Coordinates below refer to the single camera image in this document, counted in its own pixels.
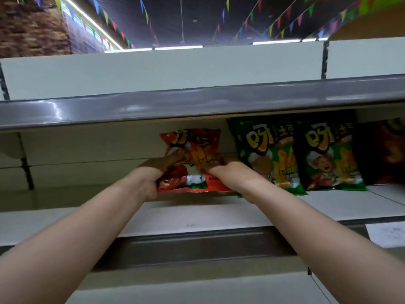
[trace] forearm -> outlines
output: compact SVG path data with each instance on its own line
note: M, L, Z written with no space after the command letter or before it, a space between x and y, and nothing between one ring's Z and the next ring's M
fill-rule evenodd
M64 303L145 199L136 170L0 258L2 303Z
M244 196L339 302L400 303L405 298L404 264L371 241L267 181L252 181Z

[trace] price tag holder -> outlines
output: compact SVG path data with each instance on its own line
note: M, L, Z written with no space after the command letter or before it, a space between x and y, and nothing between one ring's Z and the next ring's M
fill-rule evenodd
M405 247L405 222L366 224L370 240L382 248Z

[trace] person's right arm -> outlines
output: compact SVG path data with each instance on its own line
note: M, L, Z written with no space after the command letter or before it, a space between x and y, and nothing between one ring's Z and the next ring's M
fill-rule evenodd
M256 204L339 303L405 303L401 260L241 162L206 170Z

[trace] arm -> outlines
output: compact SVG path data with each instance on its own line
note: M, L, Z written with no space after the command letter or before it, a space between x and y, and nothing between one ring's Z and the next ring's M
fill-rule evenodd
M0 257L2 304L64 303L184 153L151 159Z
M206 170L271 220L340 303L403 303L405 264L241 162Z

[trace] ceiling light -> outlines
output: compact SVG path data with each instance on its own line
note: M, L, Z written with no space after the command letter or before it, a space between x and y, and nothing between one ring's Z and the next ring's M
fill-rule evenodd
M302 40L302 42L314 42L316 41L316 38L305 38Z
M77 10L79 12L80 15L82 15L84 18L86 18L86 20L88 20L93 26L95 26L101 33L104 34L104 36L109 39L115 46L117 46L117 48L119 49L124 49L120 44L118 44L110 35L107 34L107 32L101 27L99 26L93 19L91 19L89 17L89 15L87 15L85 13L84 10L82 10L79 6L77 6L72 0L65 0L66 2L68 2L75 10Z
M286 44L288 42L300 42L301 39L271 40L269 42L254 42L252 45Z
M178 47L157 47L155 50L180 50L180 49L197 49L202 46L178 46Z
M106 51L104 51L104 53L135 52L135 51L152 51L152 48L137 48L137 49L125 49L125 50L106 50Z

